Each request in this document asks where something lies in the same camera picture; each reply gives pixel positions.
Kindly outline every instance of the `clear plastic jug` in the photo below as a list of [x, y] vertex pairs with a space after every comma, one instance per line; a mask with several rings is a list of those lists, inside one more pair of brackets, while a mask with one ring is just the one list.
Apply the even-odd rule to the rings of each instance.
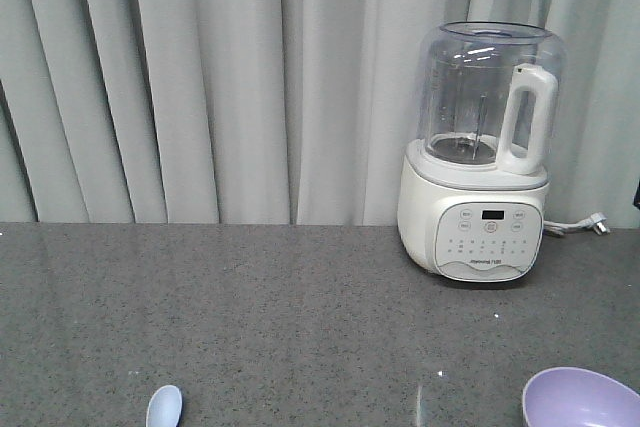
[[432, 32], [418, 138], [427, 155], [461, 166], [535, 172], [548, 152], [565, 52], [528, 25], [457, 22]]

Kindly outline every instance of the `white handle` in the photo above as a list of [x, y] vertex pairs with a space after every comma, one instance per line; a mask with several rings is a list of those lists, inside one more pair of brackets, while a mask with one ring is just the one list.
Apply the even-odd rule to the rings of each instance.
[[[499, 170], [527, 175], [536, 172], [542, 166], [551, 135], [557, 90], [557, 79], [539, 65], [520, 64], [513, 69], [496, 152], [496, 165]], [[518, 157], [513, 153], [512, 144], [524, 92], [532, 92], [536, 100], [533, 106], [527, 155]]]

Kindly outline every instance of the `purple bowl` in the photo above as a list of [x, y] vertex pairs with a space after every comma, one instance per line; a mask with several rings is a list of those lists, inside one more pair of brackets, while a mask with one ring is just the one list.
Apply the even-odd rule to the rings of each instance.
[[525, 427], [639, 427], [640, 395], [576, 367], [543, 370], [522, 392]]

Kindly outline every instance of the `plastic spoon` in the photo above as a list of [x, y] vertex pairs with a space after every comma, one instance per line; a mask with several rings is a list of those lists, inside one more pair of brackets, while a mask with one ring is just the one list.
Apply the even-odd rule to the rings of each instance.
[[147, 407], [147, 427], [176, 427], [182, 412], [182, 394], [175, 385], [156, 390]]

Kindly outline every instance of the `granite countertop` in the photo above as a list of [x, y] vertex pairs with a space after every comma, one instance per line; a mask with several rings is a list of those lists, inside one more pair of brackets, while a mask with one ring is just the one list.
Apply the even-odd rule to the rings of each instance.
[[428, 274], [393, 227], [0, 224], [0, 424], [519, 426], [535, 372], [640, 389], [640, 231], [546, 237], [508, 284]]

